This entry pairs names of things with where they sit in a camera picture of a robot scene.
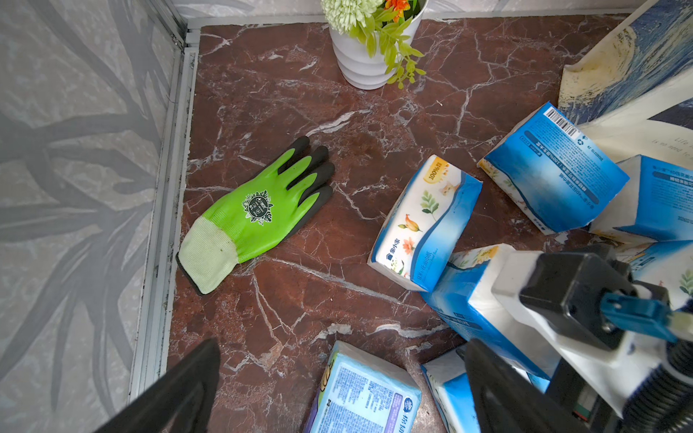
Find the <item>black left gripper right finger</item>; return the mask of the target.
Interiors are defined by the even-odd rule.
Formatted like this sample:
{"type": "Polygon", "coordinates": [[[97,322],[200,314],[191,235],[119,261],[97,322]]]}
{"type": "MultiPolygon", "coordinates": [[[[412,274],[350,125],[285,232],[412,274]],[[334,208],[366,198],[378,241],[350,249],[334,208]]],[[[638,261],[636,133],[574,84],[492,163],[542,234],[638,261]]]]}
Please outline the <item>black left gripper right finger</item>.
{"type": "Polygon", "coordinates": [[[467,375],[482,432],[586,432],[484,342],[467,342],[467,375]]]}

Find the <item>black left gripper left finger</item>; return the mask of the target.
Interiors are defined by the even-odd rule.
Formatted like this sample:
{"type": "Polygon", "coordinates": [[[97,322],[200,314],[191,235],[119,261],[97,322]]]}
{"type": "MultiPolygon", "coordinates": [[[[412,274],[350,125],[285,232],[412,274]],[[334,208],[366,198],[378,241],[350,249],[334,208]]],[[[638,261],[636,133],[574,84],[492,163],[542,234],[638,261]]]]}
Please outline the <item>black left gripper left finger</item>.
{"type": "Polygon", "coordinates": [[[206,432],[218,389],[220,349],[200,343],[100,432],[206,432]]]}

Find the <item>blue barcode tissue pack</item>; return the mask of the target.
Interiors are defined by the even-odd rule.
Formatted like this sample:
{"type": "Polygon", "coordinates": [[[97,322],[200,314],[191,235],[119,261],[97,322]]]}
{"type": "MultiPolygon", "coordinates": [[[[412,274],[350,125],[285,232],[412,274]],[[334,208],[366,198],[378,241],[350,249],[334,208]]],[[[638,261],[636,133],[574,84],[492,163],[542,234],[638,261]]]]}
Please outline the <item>blue barcode tissue pack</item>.
{"type": "Polygon", "coordinates": [[[479,162],[545,235],[592,223],[630,177],[548,102],[479,162]]]}

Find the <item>blue white tissue pack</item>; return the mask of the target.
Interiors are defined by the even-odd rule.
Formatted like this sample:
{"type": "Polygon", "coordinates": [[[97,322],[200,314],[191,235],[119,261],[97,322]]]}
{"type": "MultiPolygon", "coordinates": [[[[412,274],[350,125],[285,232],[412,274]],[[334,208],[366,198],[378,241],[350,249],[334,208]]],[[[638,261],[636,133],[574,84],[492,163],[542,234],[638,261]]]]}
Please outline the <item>blue white tissue pack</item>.
{"type": "Polygon", "coordinates": [[[512,366],[550,379],[561,360],[558,352],[536,329],[513,318],[492,294],[514,252],[514,247],[498,244],[455,253],[434,291],[422,297],[463,339],[479,339],[512,366]]]}

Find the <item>blue floral tissue pack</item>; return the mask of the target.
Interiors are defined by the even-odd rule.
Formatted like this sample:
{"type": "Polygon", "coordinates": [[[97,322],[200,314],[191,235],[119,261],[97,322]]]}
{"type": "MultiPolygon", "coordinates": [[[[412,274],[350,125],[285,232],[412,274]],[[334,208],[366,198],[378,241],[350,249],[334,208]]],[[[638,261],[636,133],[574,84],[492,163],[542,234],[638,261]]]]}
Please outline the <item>blue floral tissue pack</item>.
{"type": "Polygon", "coordinates": [[[432,155],[388,214],[368,265],[413,292],[432,292],[465,230],[483,182],[432,155]]]}

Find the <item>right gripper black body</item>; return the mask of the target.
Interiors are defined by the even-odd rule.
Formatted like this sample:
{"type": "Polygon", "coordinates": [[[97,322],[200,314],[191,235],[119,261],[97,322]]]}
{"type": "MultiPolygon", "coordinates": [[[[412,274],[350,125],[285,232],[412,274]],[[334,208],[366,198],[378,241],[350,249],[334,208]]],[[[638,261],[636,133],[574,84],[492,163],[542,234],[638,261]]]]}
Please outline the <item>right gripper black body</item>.
{"type": "Polygon", "coordinates": [[[662,286],[637,281],[611,245],[559,253],[516,251],[492,294],[517,321],[535,329],[561,358],[621,414],[661,362],[664,342],[619,328],[601,310],[610,294],[670,301],[662,286]]]}

